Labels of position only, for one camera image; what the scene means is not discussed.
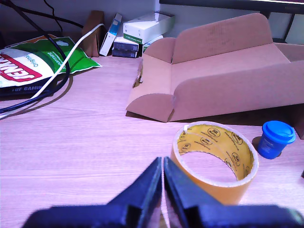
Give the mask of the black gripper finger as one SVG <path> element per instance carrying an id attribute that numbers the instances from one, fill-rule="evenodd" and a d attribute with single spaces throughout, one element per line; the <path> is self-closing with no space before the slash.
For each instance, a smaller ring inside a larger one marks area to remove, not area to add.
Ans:
<path id="1" fill-rule="evenodd" d="M 162 158 L 157 157 L 141 175 L 108 205 L 123 209 L 123 228 L 146 228 L 162 196 Z"/>
<path id="2" fill-rule="evenodd" d="M 216 228 L 211 213 L 222 204 L 195 184 L 169 157 L 164 158 L 164 187 L 172 228 Z"/>

